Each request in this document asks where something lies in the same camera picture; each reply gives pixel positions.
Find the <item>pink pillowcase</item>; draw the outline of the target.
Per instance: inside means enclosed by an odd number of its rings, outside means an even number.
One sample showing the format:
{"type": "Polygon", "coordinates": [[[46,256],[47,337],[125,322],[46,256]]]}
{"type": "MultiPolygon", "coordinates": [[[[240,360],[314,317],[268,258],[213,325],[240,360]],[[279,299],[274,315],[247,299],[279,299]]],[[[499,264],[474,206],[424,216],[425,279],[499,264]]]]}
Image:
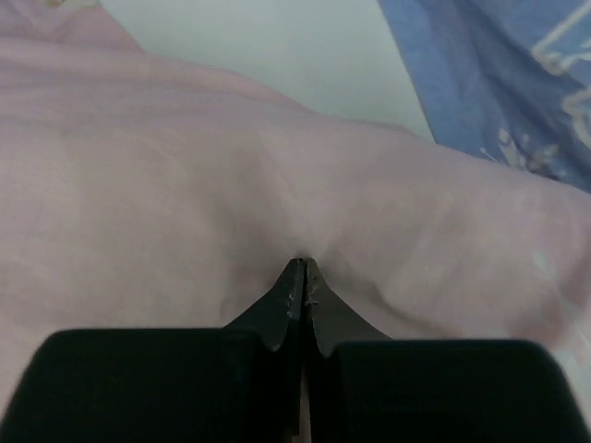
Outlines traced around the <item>pink pillowcase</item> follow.
{"type": "Polygon", "coordinates": [[[222,328],[293,259],[390,338],[539,344],[590,433],[585,192],[2,3],[1,422],[50,335],[222,328]]]}

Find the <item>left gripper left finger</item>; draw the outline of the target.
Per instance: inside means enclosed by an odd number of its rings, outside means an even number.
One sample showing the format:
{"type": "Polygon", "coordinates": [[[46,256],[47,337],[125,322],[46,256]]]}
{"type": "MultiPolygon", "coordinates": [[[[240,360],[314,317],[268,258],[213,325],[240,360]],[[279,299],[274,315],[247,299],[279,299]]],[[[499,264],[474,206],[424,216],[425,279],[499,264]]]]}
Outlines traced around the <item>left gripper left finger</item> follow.
{"type": "Polygon", "coordinates": [[[289,442],[306,264],[218,329],[67,329],[32,356],[5,442],[289,442]]]}

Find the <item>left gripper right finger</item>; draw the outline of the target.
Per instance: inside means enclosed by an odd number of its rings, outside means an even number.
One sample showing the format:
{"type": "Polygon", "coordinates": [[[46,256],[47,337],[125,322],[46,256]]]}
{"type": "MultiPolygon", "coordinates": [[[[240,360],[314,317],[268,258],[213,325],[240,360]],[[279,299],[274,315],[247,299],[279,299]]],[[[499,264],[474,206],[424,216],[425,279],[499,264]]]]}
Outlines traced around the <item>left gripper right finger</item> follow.
{"type": "Polygon", "coordinates": [[[402,340],[370,325],[306,261],[315,442],[586,442],[565,375],[523,340],[402,340]]]}

